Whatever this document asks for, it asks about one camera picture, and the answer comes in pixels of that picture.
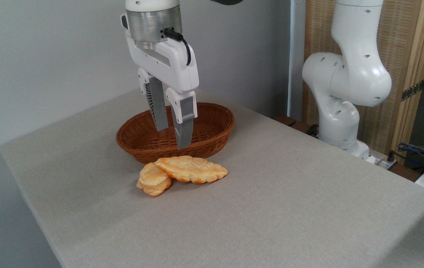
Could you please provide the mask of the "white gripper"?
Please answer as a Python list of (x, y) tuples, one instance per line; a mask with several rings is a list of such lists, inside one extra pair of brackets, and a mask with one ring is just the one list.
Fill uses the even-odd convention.
[(131, 57), (140, 67), (140, 89), (146, 96), (157, 131), (169, 127), (163, 95), (165, 83), (170, 87), (166, 90), (166, 98), (171, 104), (178, 150), (190, 146), (194, 119), (198, 117), (197, 99), (193, 90), (199, 86), (193, 49), (190, 49), (191, 62), (187, 66), (188, 54), (186, 46), (181, 42), (169, 38), (158, 42), (154, 50), (146, 50), (136, 44), (128, 30), (125, 36)]

